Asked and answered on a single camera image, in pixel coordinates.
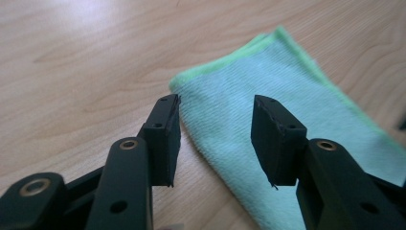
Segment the table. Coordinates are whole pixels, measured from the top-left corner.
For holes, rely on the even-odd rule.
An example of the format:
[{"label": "table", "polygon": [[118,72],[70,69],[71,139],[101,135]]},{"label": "table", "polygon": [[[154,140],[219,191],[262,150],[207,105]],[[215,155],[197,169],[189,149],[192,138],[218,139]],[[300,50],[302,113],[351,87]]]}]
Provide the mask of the table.
[{"label": "table", "polygon": [[[391,1],[1,1],[0,194],[38,172],[65,182],[136,135],[177,73],[284,27],[403,147],[406,3]],[[257,229],[182,131],[175,187],[154,225]]]}]

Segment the tabletop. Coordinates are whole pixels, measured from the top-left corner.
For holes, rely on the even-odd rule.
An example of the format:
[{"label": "tabletop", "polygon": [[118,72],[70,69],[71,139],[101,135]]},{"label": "tabletop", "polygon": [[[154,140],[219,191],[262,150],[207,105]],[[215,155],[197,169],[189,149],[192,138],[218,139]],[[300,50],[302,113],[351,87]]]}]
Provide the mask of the tabletop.
[{"label": "tabletop", "polygon": [[[406,147],[406,2],[1,1],[0,195],[20,178],[65,182],[134,136],[169,80],[279,25]],[[182,128],[174,188],[153,188],[154,227],[258,229]]]}]

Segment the blue cloth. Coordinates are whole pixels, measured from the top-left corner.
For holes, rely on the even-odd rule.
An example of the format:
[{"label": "blue cloth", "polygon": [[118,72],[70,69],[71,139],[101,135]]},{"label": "blue cloth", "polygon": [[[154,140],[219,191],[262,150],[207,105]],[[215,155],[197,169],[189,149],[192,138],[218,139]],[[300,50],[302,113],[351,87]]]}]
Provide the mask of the blue cloth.
[{"label": "blue cloth", "polygon": [[307,137],[343,145],[367,173],[401,185],[406,151],[343,94],[283,29],[175,76],[181,118],[197,149],[262,229],[304,229],[296,187],[275,190],[251,144],[254,95],[280,101]]}]

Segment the cloth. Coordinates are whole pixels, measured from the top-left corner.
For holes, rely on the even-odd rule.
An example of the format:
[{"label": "cloth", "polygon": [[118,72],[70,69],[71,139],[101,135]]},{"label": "cloth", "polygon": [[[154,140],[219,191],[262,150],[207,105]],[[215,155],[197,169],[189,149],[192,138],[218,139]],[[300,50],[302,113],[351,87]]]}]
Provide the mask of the cloth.
[{"label": "cloth", "polygon": [[367,173],[402,185],[406,151],[335,86],[279,27],[169,83],[197,149],[262,229],[305,229],[296,187],[272,188],[251,144],[256,94],[280,101],[307,138],[343,145]]}]

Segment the light blue towel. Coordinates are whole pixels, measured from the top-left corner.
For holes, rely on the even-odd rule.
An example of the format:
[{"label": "light blue towel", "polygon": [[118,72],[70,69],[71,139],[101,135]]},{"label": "light blue towel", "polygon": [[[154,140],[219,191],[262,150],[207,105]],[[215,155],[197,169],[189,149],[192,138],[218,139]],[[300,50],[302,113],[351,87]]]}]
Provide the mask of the light blue towel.
[{"label": "light blue towel", "polygon": [[254,95],[280,101],[307,137],[343,145],[367,172],[401,185],[406,151],[324,75],[283,29],[175,76],[181,118],[197,149],[262,229],[304,229],[295,187],[276,191],[251,144]]}]

